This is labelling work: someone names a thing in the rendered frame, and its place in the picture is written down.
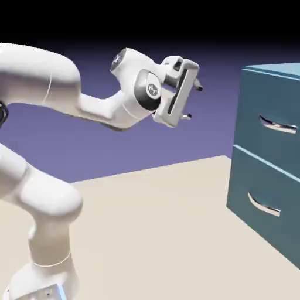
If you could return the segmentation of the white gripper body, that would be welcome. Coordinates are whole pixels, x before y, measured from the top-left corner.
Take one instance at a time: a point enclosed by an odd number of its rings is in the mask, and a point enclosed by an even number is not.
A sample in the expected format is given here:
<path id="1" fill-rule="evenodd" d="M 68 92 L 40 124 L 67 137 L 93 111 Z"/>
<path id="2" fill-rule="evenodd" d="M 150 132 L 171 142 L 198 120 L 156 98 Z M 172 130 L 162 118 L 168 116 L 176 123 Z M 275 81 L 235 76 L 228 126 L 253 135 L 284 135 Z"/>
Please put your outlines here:
<path id="1" fill-rule="evenodd" d="M 155 122 L 174 128 L 184 114 L 183 110 L 194 88 L 199 65 L 189 59 L 164 59 L 161 67 L 166 77 L 163 82 L 161 103 L 152 114 Z"/>

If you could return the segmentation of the teal drawer front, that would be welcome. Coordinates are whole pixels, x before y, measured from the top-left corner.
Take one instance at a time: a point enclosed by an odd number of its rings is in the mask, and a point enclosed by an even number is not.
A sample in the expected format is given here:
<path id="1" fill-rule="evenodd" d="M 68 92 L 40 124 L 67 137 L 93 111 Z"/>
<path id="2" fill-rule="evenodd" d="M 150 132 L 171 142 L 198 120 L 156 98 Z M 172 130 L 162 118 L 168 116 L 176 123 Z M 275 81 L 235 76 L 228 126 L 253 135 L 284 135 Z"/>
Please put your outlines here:
<path id="1" fill-rule="evenodd" d="M 296 125 L 296 134 L 275 131 L 259 115 Z M 241 72 L 234 144 L 300 178 L 300 79 L 244 69 Z"/>
<path id="2" fill-rule="evenodd" d="M 227 207 L 300 269 L 300 178 L 235 145 Z"/>

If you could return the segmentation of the teal cabinet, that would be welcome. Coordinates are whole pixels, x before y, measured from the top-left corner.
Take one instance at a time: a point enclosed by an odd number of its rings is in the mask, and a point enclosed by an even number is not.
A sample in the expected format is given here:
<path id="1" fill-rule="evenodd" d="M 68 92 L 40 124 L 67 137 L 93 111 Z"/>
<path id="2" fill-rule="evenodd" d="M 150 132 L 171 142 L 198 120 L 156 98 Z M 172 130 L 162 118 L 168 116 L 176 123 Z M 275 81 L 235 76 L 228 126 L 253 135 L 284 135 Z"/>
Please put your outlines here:
<path id="1" fill-rule="evenodd" d="M 227 207 L 300 269 L 300 62 L 242 69 Z"/>

